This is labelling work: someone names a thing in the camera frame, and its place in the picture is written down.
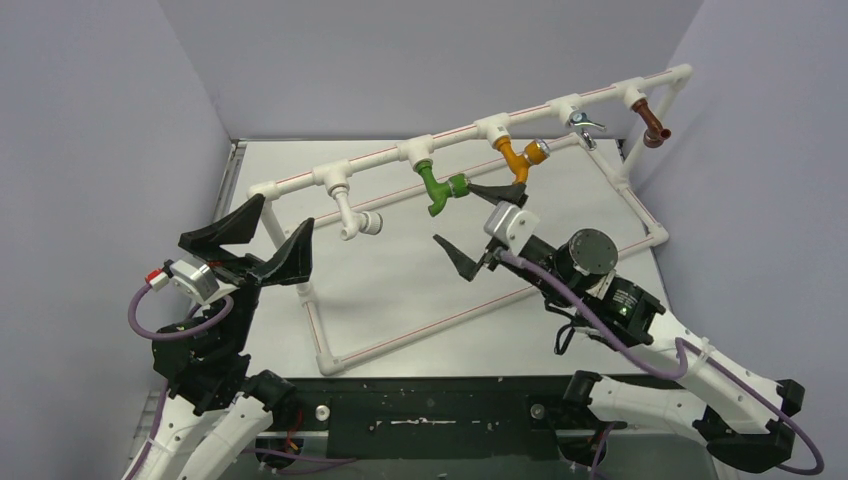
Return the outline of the green plastic faucet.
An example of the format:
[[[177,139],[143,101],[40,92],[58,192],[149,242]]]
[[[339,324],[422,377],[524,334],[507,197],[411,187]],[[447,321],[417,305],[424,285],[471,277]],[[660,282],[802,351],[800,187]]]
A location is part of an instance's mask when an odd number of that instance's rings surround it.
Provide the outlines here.
[[[418,163],[414,167],[414,171],[421,177],[426,193],[431,200],[431,204],[427,207],[431,217],[439,215],[449,199],[462,198],[470,193],[470,182],[465,174],[458,173],[445,181],[438,181],[434,176],[431,160]]]

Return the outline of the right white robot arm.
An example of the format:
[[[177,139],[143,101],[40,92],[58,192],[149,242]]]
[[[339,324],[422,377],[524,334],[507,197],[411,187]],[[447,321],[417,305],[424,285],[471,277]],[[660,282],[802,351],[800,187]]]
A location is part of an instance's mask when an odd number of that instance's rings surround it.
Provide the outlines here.
[[[482,269],[510,271],[541,294],[548,312],[566,318],[557,354],[582,333],[666,382],[655,389],[578,371],[559,405],[570,424],[593,423],[599,439],[614,426],[645,426],[692,440],[737,470],[787,469],[800,435],[793,420],[805,394],[799,383],[759,376],[685,327],[657,297],[617,273],[618,251],[604,232],[581,229],[560,246],[539,238],[522,184],[471,184],[461,194],[493,205],[478,259],[440,240],[462,278],[473,280]]]

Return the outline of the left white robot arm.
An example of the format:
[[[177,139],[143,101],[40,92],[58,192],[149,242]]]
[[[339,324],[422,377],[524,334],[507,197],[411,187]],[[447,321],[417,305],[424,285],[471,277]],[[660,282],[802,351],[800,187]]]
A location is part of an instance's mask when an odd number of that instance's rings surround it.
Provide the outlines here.
[[[266,202],[255,194],[213,223],[182,233],[185,256],[148,274],[132,297],[128,323],[150,341],[153,369],[165,386],[125,478],[217,479],[259,433],[298,426],[295,385],[269,370],[248,375],[251,357],[244,348],[262,289],[309,280],[315,220],[302,221],[267,260],[228,251],[253,239]],[[157,331],[143,328],[141,300],[169,284],[193,301],[188,316]]]

